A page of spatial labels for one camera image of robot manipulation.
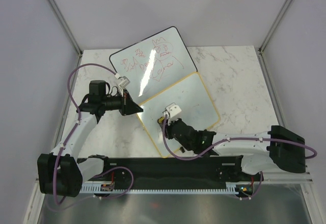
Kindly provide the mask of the yellow framed whiteboard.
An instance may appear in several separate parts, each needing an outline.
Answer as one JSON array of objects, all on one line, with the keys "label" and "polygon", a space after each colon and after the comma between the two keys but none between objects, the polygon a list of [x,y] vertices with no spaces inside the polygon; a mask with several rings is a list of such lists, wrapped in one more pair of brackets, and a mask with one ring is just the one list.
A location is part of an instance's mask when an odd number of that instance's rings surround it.
[{"label": "yellow framed whiteboard", "polygon": [[163,116],[166,107],[172,103],[180,107],[181,119],[196,130],[209,130],[221,120],[221,116],[198,72],[189,74],[147,99],[140,104],[143,112],[138,113],[137,117],[162,158],[169,157],[170,153],[164,146],[161,128],[157,120]]}]

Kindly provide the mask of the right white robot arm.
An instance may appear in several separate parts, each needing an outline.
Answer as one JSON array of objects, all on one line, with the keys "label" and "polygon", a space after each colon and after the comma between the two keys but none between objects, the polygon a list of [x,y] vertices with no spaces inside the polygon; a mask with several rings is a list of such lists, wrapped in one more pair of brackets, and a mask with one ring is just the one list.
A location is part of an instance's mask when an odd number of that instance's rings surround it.
[{"label": "right white robot arm", "polygon": [[280,169],[290,173],[305,173],[305,140],[294,132],[273,125],[269,131],[256,134],[222,134],[196,130],[181,119],[171,123],[158,119],[164,141],[174,139],[196,158],[210,156],[236,156],[240,163],[233,167],[233,175],[245,180],[265,170]]}]

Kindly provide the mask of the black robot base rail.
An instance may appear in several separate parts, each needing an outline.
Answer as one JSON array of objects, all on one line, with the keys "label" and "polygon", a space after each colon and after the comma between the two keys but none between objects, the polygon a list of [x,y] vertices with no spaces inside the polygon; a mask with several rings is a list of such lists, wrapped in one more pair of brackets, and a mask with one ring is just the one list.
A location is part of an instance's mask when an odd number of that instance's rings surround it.
[{"label": "black robot base rail", "polygon": [[98,181],[112,181],[115,189],[191,190],[222,189],[228,182],[259,182],[259,173],[242,172],[242,157],[202,157],[191,161],[176,158],[104,158]]}]

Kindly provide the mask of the yellow black eraser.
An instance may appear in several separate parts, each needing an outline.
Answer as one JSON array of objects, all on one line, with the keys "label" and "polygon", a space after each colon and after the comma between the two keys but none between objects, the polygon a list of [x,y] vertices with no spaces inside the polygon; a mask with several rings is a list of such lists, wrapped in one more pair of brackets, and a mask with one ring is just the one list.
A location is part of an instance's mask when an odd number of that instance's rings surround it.
[{"label": "yellow black eraser", "polygon": [[165,120],[165,117],[160,117],[157,121],[159,124],[162,124]]}]

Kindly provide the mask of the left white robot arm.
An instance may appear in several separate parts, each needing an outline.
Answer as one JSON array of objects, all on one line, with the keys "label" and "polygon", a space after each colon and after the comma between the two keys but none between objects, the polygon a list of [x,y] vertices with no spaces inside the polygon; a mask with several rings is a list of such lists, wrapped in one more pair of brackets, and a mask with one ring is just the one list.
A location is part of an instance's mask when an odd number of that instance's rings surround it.
[{"label": "left white robot arm", "polygon": [[90,82],[89,92],[77,109],[70,132],[50,153],[39,156],[37,167],[41,193],[76,197],[84,182],[95,177],[106,180],[111,176],[111,167],[104,163],[103,156],[78,160],[79,153],[107,111],[117,110],[122,116],[128,116],[141,113],[143,109],[132,100],[126,89],[111,96],[106,87],[104,80]]}]

